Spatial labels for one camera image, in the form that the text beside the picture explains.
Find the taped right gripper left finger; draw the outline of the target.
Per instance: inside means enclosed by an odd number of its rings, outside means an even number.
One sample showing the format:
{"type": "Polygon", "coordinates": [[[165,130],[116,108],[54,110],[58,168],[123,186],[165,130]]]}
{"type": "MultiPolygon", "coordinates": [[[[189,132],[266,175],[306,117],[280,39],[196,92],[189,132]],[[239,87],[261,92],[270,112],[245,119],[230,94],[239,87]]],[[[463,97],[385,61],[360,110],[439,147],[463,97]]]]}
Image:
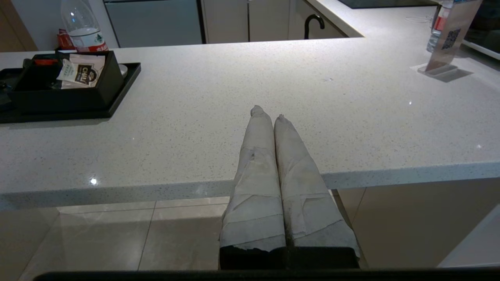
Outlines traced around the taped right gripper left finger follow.
{"type": "Polygon", "coordinates": [[[275,270],[283,267],[286,234],[270,116],[250,111],[239,153],[234,188],[223,214],[220,270],[275,270]]]}

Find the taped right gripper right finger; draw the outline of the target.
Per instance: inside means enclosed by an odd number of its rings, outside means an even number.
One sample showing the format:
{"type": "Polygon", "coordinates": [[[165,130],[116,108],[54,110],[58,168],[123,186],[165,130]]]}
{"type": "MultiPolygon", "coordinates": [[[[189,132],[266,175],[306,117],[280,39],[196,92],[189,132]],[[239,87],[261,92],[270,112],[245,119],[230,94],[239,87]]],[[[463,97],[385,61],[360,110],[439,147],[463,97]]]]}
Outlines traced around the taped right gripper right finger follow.
{"type": "Polygon", "coordinates": [[[274,125],[290,269],[359,269],[357,238],[330,195],[292,122],[274,125]]]}

